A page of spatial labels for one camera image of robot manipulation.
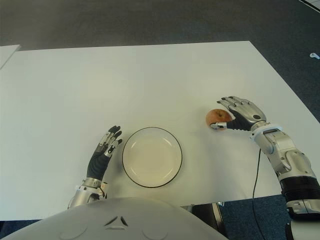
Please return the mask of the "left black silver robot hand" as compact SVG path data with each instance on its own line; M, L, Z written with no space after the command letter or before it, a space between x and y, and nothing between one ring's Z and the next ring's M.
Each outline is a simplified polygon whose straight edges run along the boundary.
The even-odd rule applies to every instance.
M122 134L120 126L111 127L101 138L87 167L87 178L103 180L109 162L116 151L116 148L122 143L119 136Z

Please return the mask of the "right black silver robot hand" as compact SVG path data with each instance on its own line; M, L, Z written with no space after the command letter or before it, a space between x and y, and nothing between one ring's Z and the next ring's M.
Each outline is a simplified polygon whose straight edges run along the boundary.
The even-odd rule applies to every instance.
M236 96L222 97L217 101L224 106L232 115L232 120L214 121L209 127L215 130L231 129L241 131L252 131L267 123L267 118L262 110L252 101Z

